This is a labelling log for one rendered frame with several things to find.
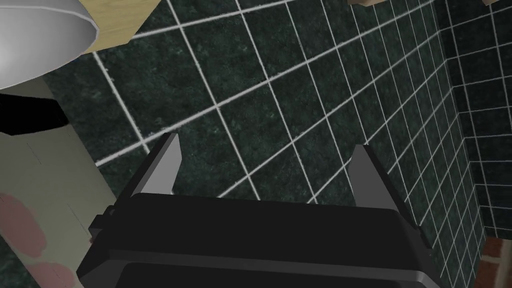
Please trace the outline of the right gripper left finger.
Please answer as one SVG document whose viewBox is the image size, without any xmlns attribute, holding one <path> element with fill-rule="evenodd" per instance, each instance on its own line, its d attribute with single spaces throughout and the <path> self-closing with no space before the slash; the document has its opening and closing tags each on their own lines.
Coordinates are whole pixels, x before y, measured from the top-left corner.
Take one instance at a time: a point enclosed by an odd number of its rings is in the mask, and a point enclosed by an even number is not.
<svg viewBox="0 0 512 288">
<path fill-rule="evenodd" d="M 166 132 L 156 141 L 116 202 L 122 203 L 140 193 L 170 195 L 181 160 L 179 136 Z"/>
</svg>

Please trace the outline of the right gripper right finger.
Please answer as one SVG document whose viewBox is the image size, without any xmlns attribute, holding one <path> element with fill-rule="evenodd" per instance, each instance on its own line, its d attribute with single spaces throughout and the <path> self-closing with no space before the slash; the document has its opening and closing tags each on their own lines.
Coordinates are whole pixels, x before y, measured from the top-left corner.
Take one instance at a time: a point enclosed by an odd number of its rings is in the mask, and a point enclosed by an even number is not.
<svg viewBox="0 0 512 288">
<path fill-rule="evenodd" d="M 357 144 L 348 166 L 348 178 L 358 207 L 397 211 L 413 229 L 418 226 L 369 145 Z"/>
</svg>

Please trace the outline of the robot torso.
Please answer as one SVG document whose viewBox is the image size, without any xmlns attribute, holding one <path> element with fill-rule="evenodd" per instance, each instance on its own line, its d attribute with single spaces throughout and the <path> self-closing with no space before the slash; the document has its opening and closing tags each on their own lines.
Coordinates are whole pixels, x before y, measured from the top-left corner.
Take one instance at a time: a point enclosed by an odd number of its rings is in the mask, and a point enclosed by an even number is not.
<svg viewBox="0 0 512 288">
<path fill-rule="evenodd" d="M 40 288 L 84 288 L 88 228 L 115 200 L 43 80 L 98 36 L 80 0 L 0 0 L 0 235 Z"/>
</svg>

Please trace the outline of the tan wooden furniture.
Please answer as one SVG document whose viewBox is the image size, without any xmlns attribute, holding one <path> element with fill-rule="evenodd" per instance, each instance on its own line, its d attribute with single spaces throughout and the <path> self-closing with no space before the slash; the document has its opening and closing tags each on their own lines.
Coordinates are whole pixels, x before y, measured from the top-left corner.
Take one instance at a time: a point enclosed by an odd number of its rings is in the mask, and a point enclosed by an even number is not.
<svg viewBox="0 0 512 288">
<path fill-rule="evenodd" d="M 161 0 L 79 0 L 99 27 L 92 53 L 127 44 Z"/>
</svg>

